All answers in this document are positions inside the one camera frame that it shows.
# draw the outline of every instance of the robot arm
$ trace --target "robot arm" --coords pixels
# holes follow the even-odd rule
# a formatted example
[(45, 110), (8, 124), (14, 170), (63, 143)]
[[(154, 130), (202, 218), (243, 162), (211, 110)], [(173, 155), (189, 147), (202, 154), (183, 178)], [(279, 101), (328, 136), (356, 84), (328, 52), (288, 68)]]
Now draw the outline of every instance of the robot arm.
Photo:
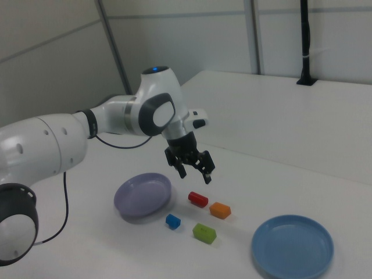
[(169, 147), (168, 164), (181, 178), (183, 164), (199, 170), (205, 183), (214, 169), (208, 151), (200, 153), (192, 131), (208, 124), (203, 110), (188, 110), (168, 67), (141, 75), (134, 96), (116, 96), (73, 115), (34, 117), (0, 128), (0, 266), (21, 259), (37, 237), (36, 197), (28, 186), (71, 169), (87, 151), (87, 139), (99, 133), (154, 136)]

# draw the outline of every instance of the white wall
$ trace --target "white wall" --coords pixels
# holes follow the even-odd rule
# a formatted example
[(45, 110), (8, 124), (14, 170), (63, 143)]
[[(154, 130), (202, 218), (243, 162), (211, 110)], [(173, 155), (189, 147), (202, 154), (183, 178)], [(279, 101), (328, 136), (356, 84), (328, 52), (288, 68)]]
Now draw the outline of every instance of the white wall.
[(372, 185), (372, 85), (296, 81), (199, 73), (182, 87), (189, 108), (209, 117), (197, 140)]
[(156, 65), (171, 67), (181, 84), (202, 70), (256, 71), (244, 0), (103, 0), (103, 4), (133, 92), (141, 72)]
[(1, 1), (0, 42), (0, 127), (124, 94), (94, 1)]
[[(262, 73), (299, 77), (300, 1), (258, 0)], [(372, 1), (309, 0), (310, 71), (322, 80), (372, 84)]]

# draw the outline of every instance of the black pole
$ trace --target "black pole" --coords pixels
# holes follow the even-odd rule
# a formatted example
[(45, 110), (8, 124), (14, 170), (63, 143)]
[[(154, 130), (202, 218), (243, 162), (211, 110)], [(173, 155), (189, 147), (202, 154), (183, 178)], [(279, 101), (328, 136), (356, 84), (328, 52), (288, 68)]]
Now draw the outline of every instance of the black pole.
[(301, 0), (301, 32), (302, 32), (302, 72), (297, 81), (300, 85), (313, 85), (317, 79), (310, 75), (310, 25), (307, 0)]

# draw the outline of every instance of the black cable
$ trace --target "black cable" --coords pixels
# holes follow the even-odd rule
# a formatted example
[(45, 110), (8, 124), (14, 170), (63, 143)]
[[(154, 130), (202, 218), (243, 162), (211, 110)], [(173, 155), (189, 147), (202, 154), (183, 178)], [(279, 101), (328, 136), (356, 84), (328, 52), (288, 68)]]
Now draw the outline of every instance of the black cable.
[(46, 243), (52, 239), (54, 239), (55, 237), (57, 237), (57, 235), (59, 235), (61, 233), (61, 231), (63, 231), (63, 229), (65, 228), (65, 225), (67, 223), (67, 220), (69, 218), (69, 198), (67, 197), (67, 185), (66, 185), (66, 172), (63, 173), (63, 187), (65, 189), (65, 201), (66, 201), (66, 217), (65, 217), (65, 222), (63, 223), (62, 227), (59, 229), (59, 231), (53, 235), (52, 237), (49, 237), (48, 239), (46, 240), (43, 240), (43, 241), (40, 241), (40, 242), (36, 242), (34, 243), (34, 246), (36, 245), (40, 245), (40, 244), (43, 244), (43, 243)]
[(149, 142), (149, 140), (151, 140), (152, 137), (149, 137), (148, 139), (146, 139), (143, 143), (139, 144), (139, 145), (135, 145), (135, 146), (116, 146), (116, 145), (112, 145), (112, 144), (109, 144), (108, 142), (105, 142), (103, 139), (101, 139), (99, 136), (95, 136), (101, 143), (103, 144), (106, 144), (108, 146), (111, 146), (111, 147), (114, 147), (114, 148), (119, 148), (119, 149), (133, 149), (133, 148), (137, 148), (137, 147), (140, 147), (140, 146), (143, 146), (144, 144), (147, 144)]
[[(95, 136), (100, 142), (108, 145), (108, 146), (111, 146), (111, 147), (114, 147), (114, 148), (119, 148), (119, 149), (132, 149), (132, 148), (137, 148), (137, 147), (140, 147), (140, 146), (143, 146), (144, 144), (146, 144), (147, 142), (149, 142), (149, 140), (151, 140), (152, 137), (149, 137), (148, 139), (146, 139), (146, 141), (144, 141), (143, 143), (139, 144), (139, 145), (135, 145), (135, 146), (128, 146), (128, 147), (125, 147), (125, 146), (115, 146), (115, 145), (112, 145), (112, 144), (109, 144), (108, 142), (105, 142), (104, 140), (102, 140), (101, 138), (99, 138), (97, 135)], [(43, 241), (39, 241), (39, 242), (36, 242), (34, 243), (34, 246), (36, 245), (40, 245), (40, 244), (43, 244), (43, 243), (46, 243), (52, 239), (54, 239), (55, 237), (57, 237), (62, 231), (63, 229), (65, 228), (66, 224), (67, 224), (67, 220), (69, 218), (69, 198), (67, 196), (67, 184), (66, 184), (66, 172), (63, 173), (63, 188), (64, 188), (64, 191), (65, 191), (65, 201), (66, 201), (66, 217), (65, 217), (65, 222), (63, 222), (63, 225), (62, 227), (59, 229), (59, 231), (53, 235), (52, 237), (49, 237), (48, 239), (46, 240), (43, 240)]]

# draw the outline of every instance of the orange block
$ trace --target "orange block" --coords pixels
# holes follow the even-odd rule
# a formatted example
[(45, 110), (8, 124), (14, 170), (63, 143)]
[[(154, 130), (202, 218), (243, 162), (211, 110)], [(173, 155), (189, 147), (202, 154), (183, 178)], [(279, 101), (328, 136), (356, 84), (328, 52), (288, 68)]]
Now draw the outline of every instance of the orange block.
[(209, 208), (209, 211), (210, 214), (212, 214), (214, 217), (220, 219), (225, 219), (231, 214), (230, 207), (219, 202), (215, 202), (214, 204), (212, 204)]

